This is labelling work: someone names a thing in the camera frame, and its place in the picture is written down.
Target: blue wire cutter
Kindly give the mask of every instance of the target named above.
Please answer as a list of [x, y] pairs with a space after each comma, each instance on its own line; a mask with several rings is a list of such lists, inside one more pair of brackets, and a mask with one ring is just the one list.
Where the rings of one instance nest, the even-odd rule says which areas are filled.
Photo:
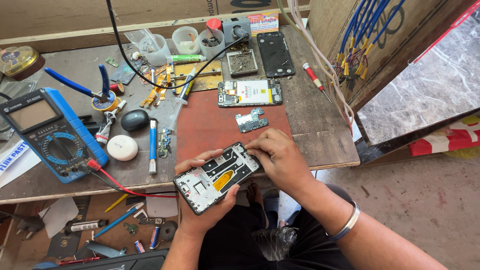
[[105, 103], [108, 101], [108, 98], [110, 97], [110, 85], [108, 84], [108, 73], [107, 69], [105, 68], [104, 65], [100, 64], [98, 65], [98, 68], [100, 69], [100, 73], [102, 74], [102, 95], [99, 96], [98, 94], [90, 91], [88, 88], [85, 88], [78, 83], [75, 83], [62, 75], [58, 74], [56, 71], [50, 69], [50, 68], [45, 68], [45, 72], [52, 76], [55, 80], [63, 83], [64, 85], [77, 90], [78, 92], [85, 94], [91, 98], [97, 98], [100, 102]]

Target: concrete floor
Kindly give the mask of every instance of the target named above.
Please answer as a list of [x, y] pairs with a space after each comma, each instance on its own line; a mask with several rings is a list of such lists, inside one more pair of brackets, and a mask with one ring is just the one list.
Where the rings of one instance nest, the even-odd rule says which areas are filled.
[[[362, 211], [447, 268], [480, 269], [480, 158], [444, 156], [312, 173], [347, 190]], [[279, 220], [286, 220], [296, 205], [281, 192]]]

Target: blue pen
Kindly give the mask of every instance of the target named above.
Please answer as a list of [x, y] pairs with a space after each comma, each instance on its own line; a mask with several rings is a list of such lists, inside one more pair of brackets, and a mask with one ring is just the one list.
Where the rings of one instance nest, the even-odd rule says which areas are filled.
[[93, 238], [96, 238], [100, 235], [102, 235], [104, 232], [110, 230], [111, 228], [113, 228], [113, 226], [117, 225], [118, 223], [120, 223], [120, 221], [126, 219], [128, 216], [132, 215], [136, 210], [142, 208], [142, 206], [147, 203], [146, 201], [145, 202], [141, 202], [141, 203], [137, 203], [136, 205], [132, 206], [130, 209], [128, 209], [128, 211], [123, 214], [123, 216], [119, 217], [118, 219], [116, 219], [114, 222], [110, 223], [107, 227], [105, 227], [104, 229], [102, 229], [101, 231], [99, 231]]

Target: hand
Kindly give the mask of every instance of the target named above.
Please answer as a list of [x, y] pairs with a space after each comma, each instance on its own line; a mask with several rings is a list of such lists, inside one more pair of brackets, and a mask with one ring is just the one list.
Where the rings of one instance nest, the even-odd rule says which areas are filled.
[[245, 148], [258, 158], [272, 182], [289, 195], [315, 180], [300, 149], [280, 130], [269, 128]]
[[[185, 160], [184, 162], [175, 166], [175, 175], [179, 175], [190, 168], [203, 166], [205, 164], [205, 160], [218, 158], [222, 154], [223, 149], [217, 149], [204, 152], [196, 156], [195, 159]], [[179, 201], [182, 220], [179, 228], [181, 228], [183, 232], [190, 236], [203, 237], [209, 229], [215, 226], [215, 224], [233, 208], [239, 188], [239, 185], [234, 184], [228, 190], [227, 194], [222, 200], [217, 202], [200, 216], [195, 215], [185, 199], [180, 196]]]

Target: multimeter rotary dial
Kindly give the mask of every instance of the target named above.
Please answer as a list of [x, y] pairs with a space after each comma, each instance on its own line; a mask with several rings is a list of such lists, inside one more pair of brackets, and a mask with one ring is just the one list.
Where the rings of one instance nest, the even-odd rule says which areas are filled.
[[80, 159], [84, 150], [77, 137], [65, 132], [56, 132], [43, 140], [42, 153], [53, 163], [69, 164]]

